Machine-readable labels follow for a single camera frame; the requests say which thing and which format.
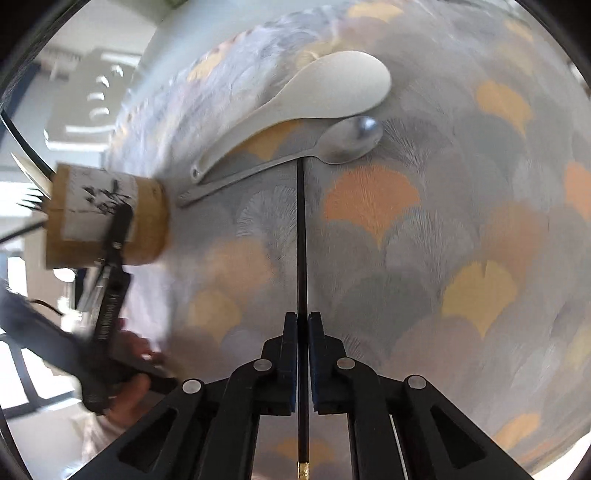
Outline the white chair with holes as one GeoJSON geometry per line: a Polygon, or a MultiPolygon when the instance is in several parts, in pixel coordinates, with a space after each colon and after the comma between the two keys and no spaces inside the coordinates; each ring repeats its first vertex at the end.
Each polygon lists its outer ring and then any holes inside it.
{"type": "Polygon", "coordinates": [[[82,57],[56,96],[44,129],[47,148],[105,151],[139,61],[138,54],[99,48],[82,57]]]}

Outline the silver metal spoon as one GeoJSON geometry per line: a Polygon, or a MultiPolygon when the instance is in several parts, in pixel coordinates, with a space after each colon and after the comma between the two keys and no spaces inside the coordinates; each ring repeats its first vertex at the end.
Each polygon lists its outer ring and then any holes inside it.
{"type": "Polygon", "coordinates": [[[356,161],[374,150],[383,137],[382,123],[370,116],[356,116],[339,121],[325,130],[314,147],[264,164],[250,167],[216,181],[197,185],[180,194],[176,206],[185,208],[213,193],[264,171],[305,158],[315,158],[325,165],[339,166],[356,161]]]}

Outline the white rice paddle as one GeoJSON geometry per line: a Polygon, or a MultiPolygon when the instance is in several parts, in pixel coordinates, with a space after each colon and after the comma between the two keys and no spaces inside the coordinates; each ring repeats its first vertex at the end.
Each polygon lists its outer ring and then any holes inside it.
{"type": "Polygon", "coordinates": [[[12,152],[11,157],[22,173],[46,198],[51,197],[51,179],[26,155],[12,152]]]}
{"type": "Polygon", "coordinates": [[[388,67],[365,52],[341,51],[315,60],[298,71],[269,102],[221,134],[191,166],[192,183],[200,183],[232,149],[274,125],[355,116],[380,105],[391,87],[388,67]]]}

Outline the silver metal fork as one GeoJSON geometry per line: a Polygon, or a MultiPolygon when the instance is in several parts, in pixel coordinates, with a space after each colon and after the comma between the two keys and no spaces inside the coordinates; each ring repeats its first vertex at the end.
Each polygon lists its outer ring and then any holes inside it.
{"type": "Polygon", "coordinates": [[[24,192],[24,196],[17,202],[17,205],[28,209],[46,213],[49,206],[50,198],[38,188],[28,188],[24,192]]]}

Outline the wooden utensil holder cup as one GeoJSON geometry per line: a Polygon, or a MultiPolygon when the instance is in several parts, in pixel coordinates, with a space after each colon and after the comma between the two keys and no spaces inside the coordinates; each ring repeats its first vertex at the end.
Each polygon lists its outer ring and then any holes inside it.
{"type": "Polygon", "coordinates": [[[150,178],[60,164],[46,207],[46,267],[92,266],[99,259],[115,210],[122,204],[133,210],[123,263],[137,266],[155,261],[164,249],[168,230],[163,186],[150,178]]]}

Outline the ginkgo pattern tablecloth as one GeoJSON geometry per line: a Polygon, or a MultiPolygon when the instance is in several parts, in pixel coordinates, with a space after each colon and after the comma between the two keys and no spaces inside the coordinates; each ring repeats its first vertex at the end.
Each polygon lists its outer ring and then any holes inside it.
{"type": "Polygon", "coordinates": [[[426,377],[526,470],[590,429],[590,100],[535,20],[479,1],[297,4],[204,52],[180,39],[117,118],[106,168],[183,191],[197,156],[329,54],[379,58],[393,87],[375,150],[310,159],[172,208],[134,270],[128,328],[179,379],[259,356],[308,306],[349,356],[426,377]]]}

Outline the black chopstick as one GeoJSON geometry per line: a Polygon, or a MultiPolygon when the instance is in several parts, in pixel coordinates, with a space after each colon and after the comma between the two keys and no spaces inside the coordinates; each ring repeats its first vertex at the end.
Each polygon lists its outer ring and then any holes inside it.
{"type": "Polygon", "coordinates": [[[33,162],[34,166],[37,167],[48,180],[51,180],[54,175],[54,170],[37,154],[32,146],[21,135],[5,111],[1,112],[1,120],[6,130],[10,133],[12,138],[16,141],[28,158],[33,162]]]}
{"type": "Polygon", "coordinates": [[[297,478],[310,478],[308,435],[308,254],[304,160],[297,161],[297,478]]]}

